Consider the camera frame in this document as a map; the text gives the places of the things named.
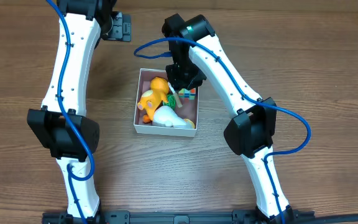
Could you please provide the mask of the white cardboard box pink interior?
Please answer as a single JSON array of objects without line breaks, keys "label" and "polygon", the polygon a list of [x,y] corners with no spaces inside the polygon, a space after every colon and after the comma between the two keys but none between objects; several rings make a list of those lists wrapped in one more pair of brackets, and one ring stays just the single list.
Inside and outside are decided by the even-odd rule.
[{"label": "white cardboard box pink interior", "polygon": [[[167,79],[165,70],[155,70],[148,68],[141,68],[139,72],[139,82],[137,90],[137,98],[139,101],[141,95],[150,89],[150,82],[153,78],[160,77]],[[146,124],[143,122],[142,117],[146,114],[145,110],[141,111],[138,107],[135,107],[134,112],[134,127],[138,134],[159,134],[167,136],[182,136],[193,138],[197,131],[198,125],[198,100],[199,89],[196,88],[196,97],[194,100],[186,100],[180,98],[182,107],[176,106],[175,112],[180,118],[189,118],[195,124],[195,129],[183,129],[183,128],[165,128],[160,126],[153,126],[152,123]]]}]

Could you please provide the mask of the orange bear figurine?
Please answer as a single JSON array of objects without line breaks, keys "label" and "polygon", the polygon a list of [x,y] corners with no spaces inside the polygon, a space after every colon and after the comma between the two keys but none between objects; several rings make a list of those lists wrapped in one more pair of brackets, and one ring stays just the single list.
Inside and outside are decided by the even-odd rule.
[{"label": "orange bear figurine", "polygon": [[140,110],[145,110],[149,120],[154,120],[154,114],[162,102],[168,103],[168,82],[164,78],[155,77],[150,82],[150,89],[144,92],[137,103]]}]

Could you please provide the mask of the white plush duck orange feet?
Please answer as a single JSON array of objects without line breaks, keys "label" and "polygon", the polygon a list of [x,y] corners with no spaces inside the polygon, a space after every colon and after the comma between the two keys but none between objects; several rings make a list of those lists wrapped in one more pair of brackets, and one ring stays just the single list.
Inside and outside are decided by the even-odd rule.
[{"label": "white plush duck orange feet", "polygon": [[151,120],[147,114],[145,114],[142,119],[144,123],[152,123],[153,126],[195,129],[194,122],[190,119],[180,118],[169,106],[159,107],[154,113],[153,120]]}]

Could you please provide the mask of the white wooden rattle drum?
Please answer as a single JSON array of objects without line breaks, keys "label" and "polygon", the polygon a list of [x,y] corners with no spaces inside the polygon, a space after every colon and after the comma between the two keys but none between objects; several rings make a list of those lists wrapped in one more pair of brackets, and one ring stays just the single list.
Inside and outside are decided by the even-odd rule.
[{"label": "white wooden rattle drum", "polygon": [[178,93],[177,93],[177,92],[175,91],[175,89],[172,87],[172,85],[171,85],[170,82],[168,82],[168,86],[169,86],[169,89],[170,89],[171,92],[172,92],[172,95],[173,95],[173,97],[174,97],[174,99],[175,99],[175,101],[176,101],[177,106],[178,106],[179,108],[181,108],[183,105],[182,105],[182,103],[181,103],[181,101],[180,101],[180,97],[179,97]]}]

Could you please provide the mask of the green round lid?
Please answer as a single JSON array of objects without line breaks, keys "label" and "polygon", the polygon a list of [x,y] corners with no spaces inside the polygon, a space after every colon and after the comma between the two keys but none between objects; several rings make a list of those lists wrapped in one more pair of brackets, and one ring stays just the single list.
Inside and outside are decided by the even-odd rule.
[{"label": "green round lid", "polygon": [[173,95],[167,95],[167,102],[163,102],[164,106],[169,106],[172,110],[176,108],[176,99]]}]

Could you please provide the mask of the multicolour puzzle cube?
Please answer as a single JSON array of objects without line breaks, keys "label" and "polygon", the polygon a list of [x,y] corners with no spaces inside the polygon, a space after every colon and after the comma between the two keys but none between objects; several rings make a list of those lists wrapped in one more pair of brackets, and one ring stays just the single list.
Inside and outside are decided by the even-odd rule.
[{"label": "multicolour puzzle cube", "polygon": [[196,97],[196,88],[193,88],[191,90],[187,90],[185,88],[182,88],[178,92],[178,96],[180,98],[186,99],[186,100],[194,100]]}]

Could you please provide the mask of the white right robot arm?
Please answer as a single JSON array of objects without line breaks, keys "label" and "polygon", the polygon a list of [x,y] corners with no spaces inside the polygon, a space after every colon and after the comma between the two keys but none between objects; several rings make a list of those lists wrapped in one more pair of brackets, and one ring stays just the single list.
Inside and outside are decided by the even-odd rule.
[{"label": "white right robot arm", "polygon": [[289,222],[292,209],[270,155],[277,116],[273,99],[262,99],[247,85],[204,16],[184,21],[174,14],[165,19],[162,33],[171,39],[173,64],[165,68],[169,82],[175,90],[190,90],[201,86],[204,80],[210,81],[229,112],[231,120],[224,130],[224,138],[247,166],[260,216],[269,223]]}]

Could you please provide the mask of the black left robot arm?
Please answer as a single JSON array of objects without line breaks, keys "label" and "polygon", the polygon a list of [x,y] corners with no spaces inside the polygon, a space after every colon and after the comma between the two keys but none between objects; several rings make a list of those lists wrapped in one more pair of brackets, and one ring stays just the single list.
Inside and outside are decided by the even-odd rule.
[{"label": "black left robot arm", "polygon": [[42,223],[106,223],[94,185],[93,154],[99,124],[86,116],[86,88],[93,52],[100,40],[128,42],[113,0],[47,3],[59,17],[60,37],[52,79],[40,109],[30,109],[27,124],[55,158],[65,182],[64,212],[44,213]]}]

